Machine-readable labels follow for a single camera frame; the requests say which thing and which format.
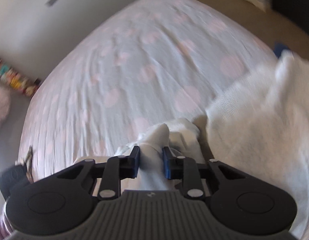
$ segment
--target pink polka dot bedsheet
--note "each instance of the pink polka dot bedsheet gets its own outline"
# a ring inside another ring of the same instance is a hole
[[[85,38],[48,76],[25,119],[19,158],[33,145],[42,179],[77,157],[112,156],[149,126],[205,113],[273,52],[195,0],[139,0]]]

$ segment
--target blue object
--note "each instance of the blue object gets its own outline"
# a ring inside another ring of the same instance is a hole
[[[277,58],[280,58],[281,57],[281,54],[282,54],[282,51],[284,50],[290,50],[288,46],[284,45],[283,43],[280,43],[280,42],[276,42],[274,44],[274,54],[276,55]]]

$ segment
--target white wall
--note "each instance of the white wall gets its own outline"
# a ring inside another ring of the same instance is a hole
[[[0,0],[0,56],[32,78],[52,69],[93,29],[134,0]]]

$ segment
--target metal rivet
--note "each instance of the metal rivet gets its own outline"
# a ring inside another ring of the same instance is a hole
[[[110,198],[115,196],[115,192],[111,189],[104,189],[100,191],[99,195],[103,198]]]
[[[190,197],[201,197],[203,195],[203,191],[201,189],[193,188],[193,189],[190,189],[187,192],[187,194]]]
[[[155,196],[155,193],[154,193],[154,192],[149,192],[149,193],[147,194],[147,196],[148,196],[148,197],[154,197],[154,196]]]

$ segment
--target pink polka dot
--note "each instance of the pink polka dot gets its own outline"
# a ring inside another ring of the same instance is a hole
[[[93,147],[94,155],[96,156],[106,156],[106,148],[105,142],[103,139],[100,139],[98,142],[95,143]]]
[[[245,67],[237,56],[227,56],[222,59],[220,70],[225,76],[236,79],[243,75]]]
[[[91,78],[90,78],[90,82],[92,85],[96,85],[101,81],[101,75],[100,74],[94,74]]]
[[[112,46],[110,46],[110,45],[107,45],[107,46],[105,46],[105,47],[102,47],[101,56],[102,56],[102,57],[105,57],[105,56],[107,56],[111,51],[112,51]]]
[[[175,107],[181,113],[191,113],[200,103],[200,93],[195,87],[186,86],[178,91]]]
[[[148,83],[155,77],[156,75],[155,69],[156,69],[155,65],[148,65],[146,67],[141,68],[138,74],[138,80],[141,83]]]
[[[114,60],[115,66],[123,65],[127,62],[128,58],[130,57],[130,54],[127,52],[120,53]]]
[[[117,88],[114,88],[107,92],[104,96],[104,105],[109,108],[114,106],[120,97],[120,91]]]
[[[208,30],[219,33],[227,29],[227,25],[220,19],[214,19],[208,24]]]
[[[178,49],[181,54],[188,56],[190,52],[194,51],[195,44],[190,40],[181,41],[178,44]]]
[[[128,37],[132,36],[132,35],[135,34],[135,33],[136,33],[136,29],[128,29],[128,30],[125,32],[124,36],[125,36],[126,38],[128,38]]]
[[[151,32],[142,38],[142,42],[145,44],[152,44],[155,43],[160,38],[160,36],[161,34],[159,32]]]
[[[138,117],[130,124],[127,129],[127,136],[129,141],[135,141],[139,133],[144,133],[149,128],[149,121],[143,117]]]
[[[154,13],[150,15],[151,20],[160,20],[161,19],[161,13]]]
[[[181,23],[184,23],[184,22],[189,21],[189,20],[190,20],[189,16],[185,13],[177,15],[173,19],[173,21],[176,24],[181,24]]]

